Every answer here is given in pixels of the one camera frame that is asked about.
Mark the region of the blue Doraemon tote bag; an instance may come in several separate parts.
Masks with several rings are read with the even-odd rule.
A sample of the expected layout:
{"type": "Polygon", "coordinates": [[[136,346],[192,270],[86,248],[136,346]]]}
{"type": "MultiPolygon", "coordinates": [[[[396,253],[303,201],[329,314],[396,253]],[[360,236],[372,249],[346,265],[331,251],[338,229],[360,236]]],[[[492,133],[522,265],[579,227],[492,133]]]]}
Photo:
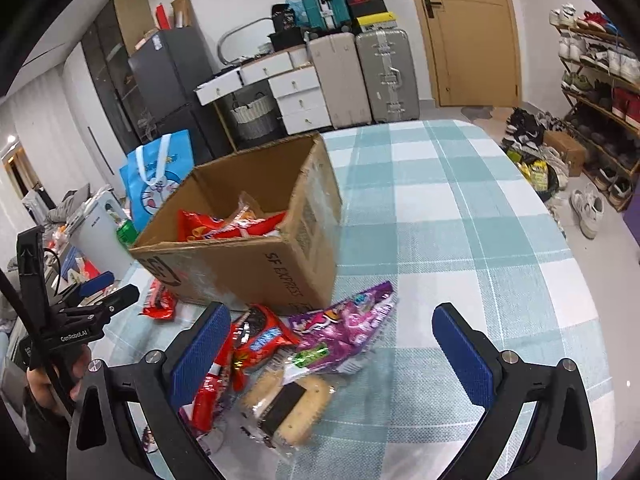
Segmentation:
{"type": "Polygon", "coordinates": [[[190,132],[186,129],[166,133],[127,155],[126,165],[119,172],[138,233],[193,168],[190,132]]]}

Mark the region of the wooden shoe rack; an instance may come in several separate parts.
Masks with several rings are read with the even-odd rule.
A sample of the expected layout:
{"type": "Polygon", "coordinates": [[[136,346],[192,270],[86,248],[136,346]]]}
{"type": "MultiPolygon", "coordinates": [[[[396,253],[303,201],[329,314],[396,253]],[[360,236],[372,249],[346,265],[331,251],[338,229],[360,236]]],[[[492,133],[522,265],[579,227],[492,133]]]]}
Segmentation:
{"type": "Polygon", "coordinates": [[[639,183],[639,57],[610,18],[570,4],[549,12],[559,33],[568,132],[585,144],[582,170],[621,212],[639,183]]]}

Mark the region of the white red snack bag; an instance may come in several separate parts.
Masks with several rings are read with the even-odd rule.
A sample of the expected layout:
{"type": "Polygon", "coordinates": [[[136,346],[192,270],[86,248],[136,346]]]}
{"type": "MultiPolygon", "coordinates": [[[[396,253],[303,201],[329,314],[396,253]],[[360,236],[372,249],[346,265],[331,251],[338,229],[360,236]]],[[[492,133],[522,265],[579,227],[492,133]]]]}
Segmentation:
{"type": "Polygon", "coordinates": [[[229,388],[241,392],[247,373],[267,363],[278,350],[295,349],[299,336],[262,304],[252,304],[231,323],[230,333],[194,396],[189,426],[198,436],[213,429],[229,388]]]}

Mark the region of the silver suitcase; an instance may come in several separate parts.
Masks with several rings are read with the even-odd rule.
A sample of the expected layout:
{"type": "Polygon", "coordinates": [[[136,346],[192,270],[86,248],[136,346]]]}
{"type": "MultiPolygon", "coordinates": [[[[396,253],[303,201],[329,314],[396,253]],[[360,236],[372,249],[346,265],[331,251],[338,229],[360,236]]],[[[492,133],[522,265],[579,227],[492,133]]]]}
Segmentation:
{"type": "Polygon", "coordinates": [[[378,29],[356,37],[364,84],[376,122],[406,122],[420,116],[416,73],[407,33],[378,29]]]}

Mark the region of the white sneaker on floor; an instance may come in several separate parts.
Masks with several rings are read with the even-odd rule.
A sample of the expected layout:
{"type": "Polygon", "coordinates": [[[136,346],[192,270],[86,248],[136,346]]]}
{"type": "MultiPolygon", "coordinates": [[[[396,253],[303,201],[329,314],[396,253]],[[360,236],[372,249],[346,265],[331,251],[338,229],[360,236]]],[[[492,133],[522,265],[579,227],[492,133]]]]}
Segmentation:
{"type": "Polygon", "coordinates": [[[602,197],[592,183],[580,190],[576,188],[570,193],[570,206],[578,217],[578,226],[588,240],[598,235],[604,216],[602,197]]]}

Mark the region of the checked teal tablecloth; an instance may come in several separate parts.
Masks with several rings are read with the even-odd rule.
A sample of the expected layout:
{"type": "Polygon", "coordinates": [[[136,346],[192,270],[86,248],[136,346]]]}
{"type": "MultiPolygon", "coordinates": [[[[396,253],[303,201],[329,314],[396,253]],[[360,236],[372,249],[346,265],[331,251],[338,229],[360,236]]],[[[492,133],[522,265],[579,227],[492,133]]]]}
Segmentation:
{"type": "MultiPolygon", "coordinates": [[[[449,302],[473,330],[527,363],[573,360],[598,471],[611,463],[615,402],[598,312],[552,215],[485,131],[457,120],[322,134],[342,199],[331,303],[389,281],[397,304],[360,372],[337,377],[311,436],[277,452],[244,434],[238,408],[206,437],[228,479],[435,479],[483,411],[432,330],[449,302]]],[[[205,304],[158,322],[131,306],[93,355],[109,366],[165,349],[205,304]]]]}

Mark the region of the dark grey refrigerator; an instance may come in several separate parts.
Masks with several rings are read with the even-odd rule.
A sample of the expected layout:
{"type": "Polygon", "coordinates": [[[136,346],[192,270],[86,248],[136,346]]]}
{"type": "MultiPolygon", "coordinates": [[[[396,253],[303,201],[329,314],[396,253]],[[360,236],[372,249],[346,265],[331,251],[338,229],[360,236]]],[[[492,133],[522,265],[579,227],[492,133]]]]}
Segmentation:
{"type": "Polygon", "coordinates": [[[234,152],[215,105],[203,105],[195,93],[214,76],[195,28],[156,32],[131,55],[129,65],[158,132],[188,130],[197,165],[234,152]]]}

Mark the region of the wooden door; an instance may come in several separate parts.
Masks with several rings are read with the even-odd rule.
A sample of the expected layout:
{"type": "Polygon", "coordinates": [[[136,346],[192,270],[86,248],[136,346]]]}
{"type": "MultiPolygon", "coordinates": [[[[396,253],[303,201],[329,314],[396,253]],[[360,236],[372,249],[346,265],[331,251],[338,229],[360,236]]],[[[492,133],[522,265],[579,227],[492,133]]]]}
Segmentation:
{"type": "Polygon", "coordinates": [[[521,57],[512,0],[414,0],[440,106],[519,106],[521,57]]]}

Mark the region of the sandwich biscuit pack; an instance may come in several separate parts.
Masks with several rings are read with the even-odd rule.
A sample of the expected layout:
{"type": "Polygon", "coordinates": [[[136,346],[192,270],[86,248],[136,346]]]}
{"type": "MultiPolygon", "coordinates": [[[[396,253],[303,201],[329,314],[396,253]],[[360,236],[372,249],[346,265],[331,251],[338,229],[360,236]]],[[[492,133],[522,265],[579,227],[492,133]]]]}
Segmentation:
{"type": "Polygon", "coordinates": [[[244,434],[274,450],[299,448],[328,407],[334,388],[318,375],[284,383],[283,372],[263,372],[240,400],[244,434]]]}

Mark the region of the stacked shoe boxes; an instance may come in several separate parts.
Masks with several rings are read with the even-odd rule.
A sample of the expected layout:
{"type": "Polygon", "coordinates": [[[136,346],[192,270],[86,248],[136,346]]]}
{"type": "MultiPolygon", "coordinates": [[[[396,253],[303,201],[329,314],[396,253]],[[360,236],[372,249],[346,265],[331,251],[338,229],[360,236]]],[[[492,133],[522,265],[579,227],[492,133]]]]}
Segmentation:
{"type": "Polygon", "coordinates": [[[356,32],[395,25],[396,18],[384,0],[345,0],[356,32]]]}

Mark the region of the purple candy bag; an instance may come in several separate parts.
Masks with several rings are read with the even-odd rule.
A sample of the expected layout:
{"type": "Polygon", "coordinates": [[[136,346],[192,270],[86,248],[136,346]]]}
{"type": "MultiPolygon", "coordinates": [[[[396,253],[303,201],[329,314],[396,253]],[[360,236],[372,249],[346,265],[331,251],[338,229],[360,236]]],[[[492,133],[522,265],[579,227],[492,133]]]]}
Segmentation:
{"type": "Polygon", "coordinates": [[[394,286],[385,281],[326,310],[289,316],[288,326],[299,344],[283,365],[285,385],[312,374],[360,372],[396,304],[394,286]]]}

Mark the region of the beige suitcase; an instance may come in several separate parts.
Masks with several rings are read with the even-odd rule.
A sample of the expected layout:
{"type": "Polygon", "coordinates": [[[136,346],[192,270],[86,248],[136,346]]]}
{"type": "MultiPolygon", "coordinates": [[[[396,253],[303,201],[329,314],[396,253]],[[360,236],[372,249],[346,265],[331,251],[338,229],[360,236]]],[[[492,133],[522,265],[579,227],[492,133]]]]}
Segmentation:
{"type": "Polygon", "coordinates": [[[372,115],[355,36],[340,32],[311,40],[309,53],[335,129],[370,125],[372,115]]]}

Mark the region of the red cone snack bag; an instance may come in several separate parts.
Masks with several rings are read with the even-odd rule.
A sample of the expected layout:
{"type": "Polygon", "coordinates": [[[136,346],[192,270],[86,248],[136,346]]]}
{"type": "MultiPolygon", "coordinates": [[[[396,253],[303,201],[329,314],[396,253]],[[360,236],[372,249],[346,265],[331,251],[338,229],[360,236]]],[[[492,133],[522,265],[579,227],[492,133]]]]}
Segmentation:
{"type": "Polygon", "coordinates": [[[247,238],[266,236],[277,231],[284,220],[286,212],[272,214],[265,220],[258,220],[247,229],[229,229],[224,225],[227,220],[217,219],[207,214],[198,214],[179,210],[177,214],[178,242],[195,242],[196,240],[231,240],[232,238],[247,238]]]}

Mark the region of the meat floss cake pack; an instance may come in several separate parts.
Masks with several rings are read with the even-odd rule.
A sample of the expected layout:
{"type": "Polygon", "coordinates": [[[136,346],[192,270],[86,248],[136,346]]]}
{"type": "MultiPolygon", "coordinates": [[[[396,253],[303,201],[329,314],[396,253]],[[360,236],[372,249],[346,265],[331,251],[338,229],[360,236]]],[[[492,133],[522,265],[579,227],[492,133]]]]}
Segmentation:
{"type": "Polygon", "coordinates": [[[229,229],[247,229],[258,220],[265,220],[265,218],[267,218],[267,215],[262,210],[262,207],[259,206],[258,201],[243,191],[239,196],[238,208],[227,219],[224,226],[229,229]]]}

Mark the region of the red black snack pack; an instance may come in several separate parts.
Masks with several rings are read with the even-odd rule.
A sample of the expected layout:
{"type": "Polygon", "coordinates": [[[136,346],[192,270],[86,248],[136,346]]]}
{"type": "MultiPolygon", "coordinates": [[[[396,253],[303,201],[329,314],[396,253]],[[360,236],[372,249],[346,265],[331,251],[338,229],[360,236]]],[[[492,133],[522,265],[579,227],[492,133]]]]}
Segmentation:
{"type": "Polygon", "coordinates": [[[159,280],[153,280],[146,294],[141,314],[157,321],[171,321],[175,317],[178,300],[159,280]]]}

